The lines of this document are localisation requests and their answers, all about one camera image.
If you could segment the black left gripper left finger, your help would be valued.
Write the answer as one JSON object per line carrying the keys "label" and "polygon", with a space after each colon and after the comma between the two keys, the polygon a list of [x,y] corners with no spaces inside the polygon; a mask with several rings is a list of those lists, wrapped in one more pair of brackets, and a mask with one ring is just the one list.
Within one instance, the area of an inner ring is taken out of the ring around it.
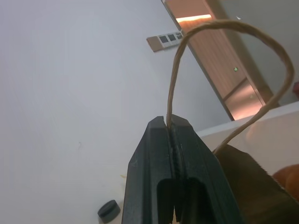
{"label": "black left gripper left finger", "polygon": [[158,116],[148,123],[128,163],[123,224],[172,223],[174,177],[170,150],[164,119]]}

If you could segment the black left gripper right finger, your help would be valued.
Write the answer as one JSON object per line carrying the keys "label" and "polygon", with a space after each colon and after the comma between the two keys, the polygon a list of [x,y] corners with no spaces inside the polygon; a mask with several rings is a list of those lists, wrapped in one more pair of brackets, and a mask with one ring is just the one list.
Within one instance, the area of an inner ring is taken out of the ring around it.
{"label": "black left gripper right finger", "polygon": [[243,224],[218,159],[189,121],[173,115],[169,134],[179,190],[177,220],[181,224]]}

